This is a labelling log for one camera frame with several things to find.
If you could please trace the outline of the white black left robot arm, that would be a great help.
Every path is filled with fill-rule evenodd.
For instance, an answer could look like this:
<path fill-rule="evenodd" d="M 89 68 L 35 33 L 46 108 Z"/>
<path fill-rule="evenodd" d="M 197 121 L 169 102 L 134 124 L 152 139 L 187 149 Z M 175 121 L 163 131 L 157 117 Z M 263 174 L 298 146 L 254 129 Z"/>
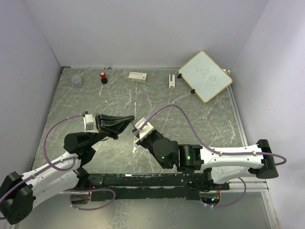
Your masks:
<path fill-rule="evenodd" d="M 65 136 L 64 154 L 50 160 L 44 142 L 45 165 L 21 175 L 12 172 L 5 177 L 0 187 L 1 220 L 17 224 L 40 203 L 62 191 L 84 191 L 89 184 L 89 174 L 83 166 L 92 160 L 96 152 L 93 146 L 106 138 L 118 139 L 119 134 L 135 119 L 133 115 L 74 114 L 57 121 L 47 134 L 57 125 L 78 117 L 83 117 L 85 130 Z"/>

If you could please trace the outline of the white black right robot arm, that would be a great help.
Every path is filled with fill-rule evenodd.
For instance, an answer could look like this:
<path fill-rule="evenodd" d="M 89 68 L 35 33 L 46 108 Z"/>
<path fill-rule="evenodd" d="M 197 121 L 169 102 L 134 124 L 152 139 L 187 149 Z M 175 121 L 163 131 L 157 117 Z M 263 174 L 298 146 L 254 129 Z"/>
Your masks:
<path fill-rule="evenodd" d="M 153 130 L 144 138 L 136 136 L 135 143 L 147 149 L 163 169 L 175 167 L 178 172 L 187 174 L 210 170 L 211 173 L 202 178 L 203 186 L 209 190 L 239 177 L 272 179 L 279 176 L 266 139 L 252 146 L 207 149 L 202 145 L 179 144 Z"/>

